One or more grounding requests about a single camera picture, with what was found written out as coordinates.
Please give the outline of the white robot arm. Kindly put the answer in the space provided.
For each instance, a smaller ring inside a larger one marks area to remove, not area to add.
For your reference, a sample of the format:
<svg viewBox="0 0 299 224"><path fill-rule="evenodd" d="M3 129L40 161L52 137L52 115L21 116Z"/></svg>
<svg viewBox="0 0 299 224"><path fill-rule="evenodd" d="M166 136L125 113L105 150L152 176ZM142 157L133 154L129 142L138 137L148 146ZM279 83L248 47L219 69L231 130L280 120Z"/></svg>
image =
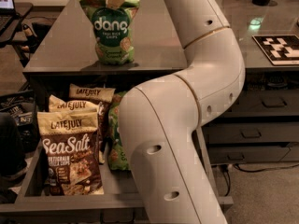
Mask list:
<svg viewBox="0 0 299 224"><path fill-rule="evenodd" d="M201 128L239 96L243 56L215 0L164 2L188 66L127 92L122 145L150 224L227 224Z"/></svg>

